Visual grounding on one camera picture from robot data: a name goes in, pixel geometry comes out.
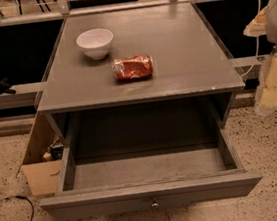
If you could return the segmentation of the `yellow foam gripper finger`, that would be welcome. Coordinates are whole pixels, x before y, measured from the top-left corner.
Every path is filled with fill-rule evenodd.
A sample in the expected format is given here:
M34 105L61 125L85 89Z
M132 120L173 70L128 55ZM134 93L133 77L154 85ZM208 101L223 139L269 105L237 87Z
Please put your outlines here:
M277 110L277 52L267 57L260 70L255 112L260 116L268 116Z

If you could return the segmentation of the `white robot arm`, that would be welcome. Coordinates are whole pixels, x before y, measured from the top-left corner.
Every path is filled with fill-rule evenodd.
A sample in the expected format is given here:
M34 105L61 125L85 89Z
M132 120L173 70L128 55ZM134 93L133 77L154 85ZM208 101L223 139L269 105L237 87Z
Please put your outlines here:
M260 84L255 93L255 112L268 116L277 110L277 0L269 0L244 29L244 35L267 37L276 46L273 55L267 57L260 67Z

